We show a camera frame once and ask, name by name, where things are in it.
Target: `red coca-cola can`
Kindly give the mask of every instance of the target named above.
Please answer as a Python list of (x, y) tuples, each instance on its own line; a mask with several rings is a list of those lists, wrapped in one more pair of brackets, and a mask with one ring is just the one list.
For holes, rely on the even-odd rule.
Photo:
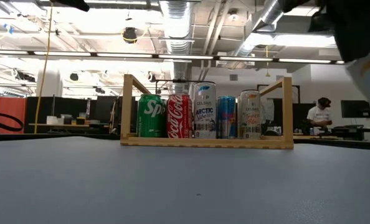
[(186, 94), (172, 94), (167, 101), (169, 138), (192, 137), (192, 100)]

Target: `person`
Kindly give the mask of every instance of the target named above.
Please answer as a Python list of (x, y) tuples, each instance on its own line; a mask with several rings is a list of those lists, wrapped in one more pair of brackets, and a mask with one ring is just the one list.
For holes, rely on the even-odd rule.
[(318, 106), (314, 106), (308, 111), (307, 119), (313, 126), (326, 127), (332, 124), (329, 107), (331, 101), (325, 97), (318, 100)]

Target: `wooden frame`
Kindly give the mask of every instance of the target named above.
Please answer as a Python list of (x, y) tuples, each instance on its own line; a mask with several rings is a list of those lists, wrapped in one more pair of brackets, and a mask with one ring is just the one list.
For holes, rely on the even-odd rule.
[(293, 149), (292, 78), (283, 77), (260, 91), (261, 96), (282, 87), (283, 136), (262, 136), (262, 140), (243, 139), (170, 139), (139, 138), (130, 133), (131, 97), (135, 86), (142, 93), (150, 93), (133, 75), (124, 75), (123, 107), (121, 110), (120, 144), (127, 146), (226, 147), (257, 149)]

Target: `soda can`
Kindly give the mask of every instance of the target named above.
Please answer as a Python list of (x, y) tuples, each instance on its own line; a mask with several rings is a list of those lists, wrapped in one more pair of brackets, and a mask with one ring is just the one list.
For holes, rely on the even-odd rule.
[(216, 84), (198, 82), (194, 85), (194, 137), (215, 139), (216, 132)]
[(261, 138), (260, 92), (244, 90), (240, 94), (240, 138)]
[(220, 96), (218, 105), (218, 125), (221, 139), (236, 138), (235, 107), (235, 97)]
[(161, 99), (163, 103), (161, 111), (161, 137), (167, 137), (167, 100)]
[(220, 139), (221, 138), (221, 123), (220, 123), (220, 113), (219, 113), (219, 109), (218, 109), (218, 106), (220, 105), (220, 98), (218, 98), (216, 100), (216, 105), (217, 105), (217, 139)]
[(169, 138), (192, 137), (192, 100), (186, 94), (172, 94), (167, 101)]
[(162, 136), (163, 102), (159, 95), (142, 94), (138, 102), (136, 133), (138, 137), (159, 138)]
[(237, 139), (242, 139), (242, 137), (240, 136), (240, 104), (241, 104), (241, 100), (240, 100), (240, 95), (236, 97), (237, 99), (237, 103), (236, 103), (236, 127), (237, 127), (237, 132), (236, 132), (236, 137)]

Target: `exposed ductwork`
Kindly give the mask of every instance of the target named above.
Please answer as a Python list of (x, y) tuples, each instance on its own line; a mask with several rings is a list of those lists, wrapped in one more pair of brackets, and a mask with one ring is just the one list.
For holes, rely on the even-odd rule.
[(247, 37), (232, 53), (232, 56), (247, 57), (255, 47), (254, 40), (251, 35), (256, 30), (273, 32), (276, 29), (278, 20), (283, 16), (283, 11), (279, 5), (279, 0), (266, 0), (264, 8), (249, 17), (245, 31)]
[[(188, 55), (191, 43), (187, 39), (191, 35), (192, 2), (186, 1), (160, 1), (161, 11), (164, 15), (164, 34), (176, 40), (167, 40), (167, 50), (170, 54)], [(173, 62), (171, 76), (174, 79), (189, 79), (187, 77), (187, 63)]]

